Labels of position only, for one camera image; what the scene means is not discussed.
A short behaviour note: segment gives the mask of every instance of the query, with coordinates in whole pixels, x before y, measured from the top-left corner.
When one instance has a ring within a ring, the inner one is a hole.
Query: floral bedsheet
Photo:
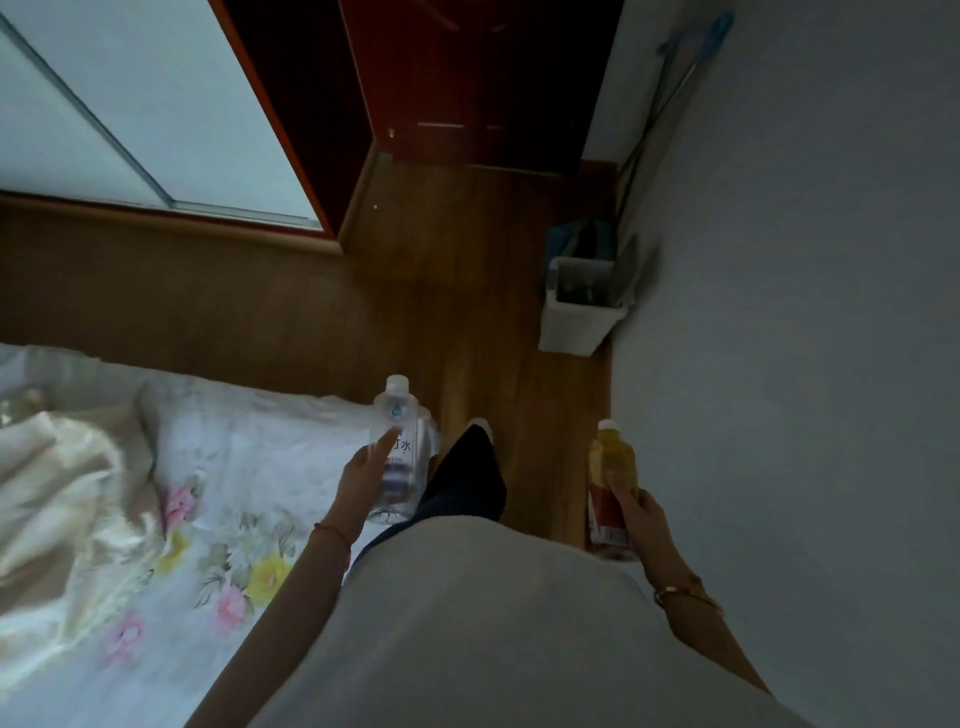
[[[137,399],[167,543],[127,609],[9,696],[0,725],[180,728],[276,594],[344,464],[369,442],[371,409],[0,345],[0,392],[26,384],[59,409]],[[426,459],[439,444],[432,428],[418,443]],[[368,524],[354,555],[385,527]]]

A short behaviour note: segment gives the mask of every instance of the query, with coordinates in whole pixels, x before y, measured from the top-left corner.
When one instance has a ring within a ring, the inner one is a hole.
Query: trash can
[[[546,277],[546,301],[540,316],[542,352],[593,354],[630,304],[603,305],[613,270],[610,260],[557,256]]]

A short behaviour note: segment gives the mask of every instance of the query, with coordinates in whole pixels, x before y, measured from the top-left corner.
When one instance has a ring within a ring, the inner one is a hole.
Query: wooden floor
[[[448,444],[491,421],[506,524],[582,546],[609,353],[538,352],[538,284],[608,190],[381,160],[346,258],[0,207],[0,341],[361,402],[406,374]]]

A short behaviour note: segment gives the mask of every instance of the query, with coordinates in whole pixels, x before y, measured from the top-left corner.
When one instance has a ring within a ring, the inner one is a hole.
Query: pink flower print
[[[186,521],[186,517],[190,515],[190,511],[193,510],[196,504],[197,497],[185,486],[171,493],[167,498],[167,506],[163,511],[163,522],[166,526],[167,533],[170,533],[170,529]]]
[[[139,612],[130,612],[104,636],[104,653],[109,664],[127,662],[143,639],[144,621]]]
[[[217,634],[221,637],[233,632],[247,618],[247,598],[240,587],[227,584],[220,591],[215,610]]]

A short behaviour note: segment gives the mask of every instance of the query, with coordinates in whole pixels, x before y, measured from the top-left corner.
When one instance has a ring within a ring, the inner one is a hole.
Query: white wall
[[[612,410],[788,706],[960,716],[960,5],[740,2],[639,214]]]
[[[0,190],[164,207],[2,26]]]
[[[583,158],[621,163],[643,132],[660,71],[657,46],[670,37],[684,0],[624,0]]]
[[[0,0],[174,200],[316,219],[207,0]]]

